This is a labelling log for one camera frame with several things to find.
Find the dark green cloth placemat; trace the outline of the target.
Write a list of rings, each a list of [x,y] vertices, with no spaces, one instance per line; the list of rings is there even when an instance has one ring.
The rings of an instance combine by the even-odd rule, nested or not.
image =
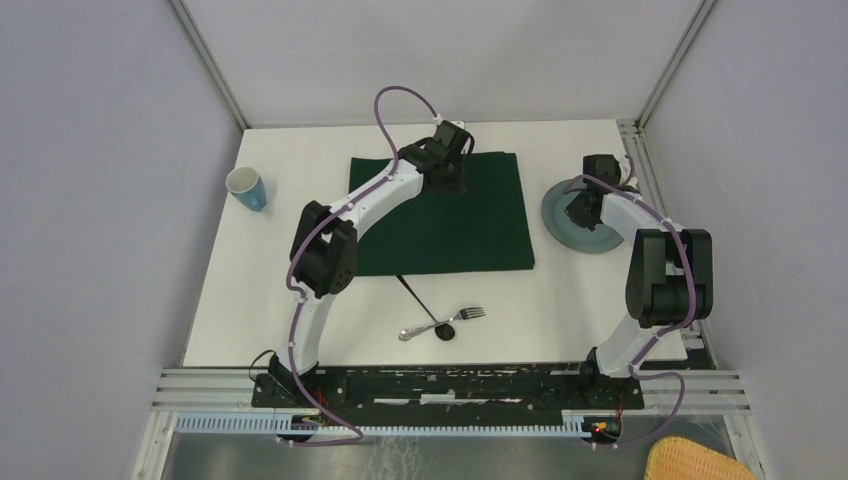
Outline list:
[[[531,270],[535,265],[517,156],[471,155],[462,194],[423,192],[358,242],[359,276]]]

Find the teal ceramic dinner plate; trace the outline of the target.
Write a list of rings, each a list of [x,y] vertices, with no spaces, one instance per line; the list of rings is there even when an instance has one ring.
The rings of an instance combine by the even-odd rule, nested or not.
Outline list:
[[[589,231],[579,228],[565,214],[565,207],[576,196],[575,193],[566,193],[566,190],[582,186],[582,177],[583,175],[579,175],[561,181],[544,195],[541,216],[547,231],[566,247],[587,254],[601,254],[617,248],[624,242],[631,243],[631,239],[604,223],[602,219],[594,231]]]

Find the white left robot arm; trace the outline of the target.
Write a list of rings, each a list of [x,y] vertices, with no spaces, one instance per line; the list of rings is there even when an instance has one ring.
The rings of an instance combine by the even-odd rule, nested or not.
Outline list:
[[[464,166],[474,137],[442,121],[430,137],[396,151],[378,174],[329,205],[302,210],[290,252],[286,286],[297,295],[287,339],[269,364],[276,392],[291,406],[307,404],[315,391],[307,373],[319,363],[319,344],[336,296],[358,270],[358,243],[383,217],[423,192],[461,194]]]

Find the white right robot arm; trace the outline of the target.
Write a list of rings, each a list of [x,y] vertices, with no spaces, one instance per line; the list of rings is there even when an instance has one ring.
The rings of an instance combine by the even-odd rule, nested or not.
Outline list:
[[[713,305],[712,237],[687,229],[650,206],[622,177],[609,154],[584,157],[566,187],[564,213],[579,232],[610,230],[631,247],[626,314],[593,348],[577,382],[580,400],[602,408],[618,393],[615,379],[639,378],[647,355],[668,334],[707,317]]]

